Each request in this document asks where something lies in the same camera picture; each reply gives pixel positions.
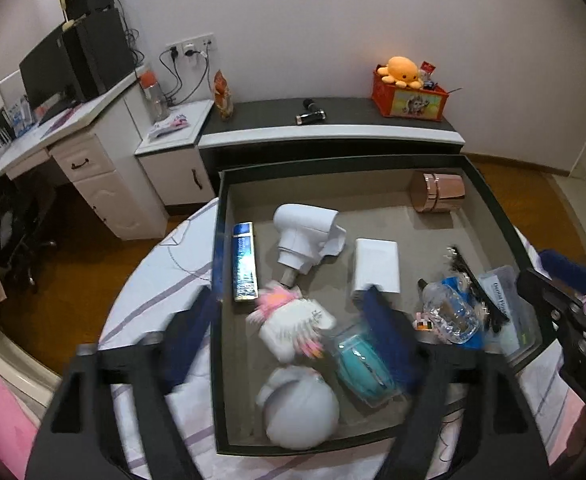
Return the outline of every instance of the white hair dryer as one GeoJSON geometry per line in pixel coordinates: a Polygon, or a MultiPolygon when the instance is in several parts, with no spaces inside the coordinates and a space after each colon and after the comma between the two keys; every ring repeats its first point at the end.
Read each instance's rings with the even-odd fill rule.
{"type": "Polygon", "coordinates": [[[287,266],[281,282],[292,286],[298,272],[307,274],[324,256],[337,256],[346,231],[335,224],[337,211],[303,204],[284,204],[273,215],[280,233],[278,262],[287,266]]]}

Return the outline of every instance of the white tablecloth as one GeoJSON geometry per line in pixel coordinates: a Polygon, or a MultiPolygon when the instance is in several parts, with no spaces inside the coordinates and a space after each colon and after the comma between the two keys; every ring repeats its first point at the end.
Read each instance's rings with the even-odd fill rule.
{"type": "MultiPolygon", "coordinates": [[[[147,332],[164,330],[171,316],[193,301],[202,285],[211,283],[211,265],[217,199],[212,200],[178,226],[142,261],[122,288],[100,337],[100,348],[137,342],[147,332]]],[[[535,267],[537,253],[524,237],[535,267]]],[[[547,450],[566,399],[566,384],[557,375],[560,349],[557,342],[521,373],[521,384],[547,450]]],[[[129,466],[150,478],[138,434],[131,391],[114,386],[116,415],[129,466]]],[[[303,456],[256,458],[224,456],[215,452],[211,406],[209,339],[205,338],[184,384],[167,397],[173,418],[204,478],[234,480],[352,479],[373,478],[391,441],[352,449],[303,456]]],[[[448,424],[442,439],[452,443],[458,424],[448,424]]],[[[452,448],[438,443],[429,476],[444,472],[452,448]]]]}

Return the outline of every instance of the orange plush toy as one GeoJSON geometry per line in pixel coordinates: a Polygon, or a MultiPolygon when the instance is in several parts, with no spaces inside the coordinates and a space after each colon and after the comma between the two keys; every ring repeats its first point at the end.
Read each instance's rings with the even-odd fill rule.
{"type": "Polygon", "coordinates": [[[377,73],[382,76],[382,81],[399,88],[409,87],[419,90],[424,86],[424,82],[419,77],[417,65],[407,57],[391,57],[386,66],[377,69],[377,73]]]}

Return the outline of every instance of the rose gold cylinder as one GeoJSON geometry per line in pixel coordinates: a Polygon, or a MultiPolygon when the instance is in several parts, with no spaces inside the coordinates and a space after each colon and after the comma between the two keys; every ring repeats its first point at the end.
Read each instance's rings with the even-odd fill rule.
{"type": "Polygon", "coordinates": [[[457,174],[416,171],[409,187],[411,203],[418,213],[459,209],[464,200],[464,181],[457,174]]]}

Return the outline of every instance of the cabinet handle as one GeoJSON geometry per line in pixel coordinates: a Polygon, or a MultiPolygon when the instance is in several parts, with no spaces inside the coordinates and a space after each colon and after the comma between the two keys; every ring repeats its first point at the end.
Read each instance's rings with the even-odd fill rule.
{"type": "Polygon", "coordinates": [[[84,166],[85,164],[88,164],[88,163],[89,163],[89,159],[85,158],[84,162],[82,164],[77,165],[77,166],[75,165],[75,163],[71,163],[71,169],[72,170],[79,170],[80,168],[82,168],[82,166],[84,166]]]}
{"type": "Polygon", "coordinates": [[[199,180],[198,180],[198,174],[197,174],[197,173],[195,173],[195,170],[191,170],[191,172],[193,173],[193,182],[195,182],[195,185],[196,185],[197,187],[199,187],[199,189],[200,189],[200,190],[204,189],[204,188],[202,187],[202,184],[200,184],[200,183],[199,183],[199,180]]]}

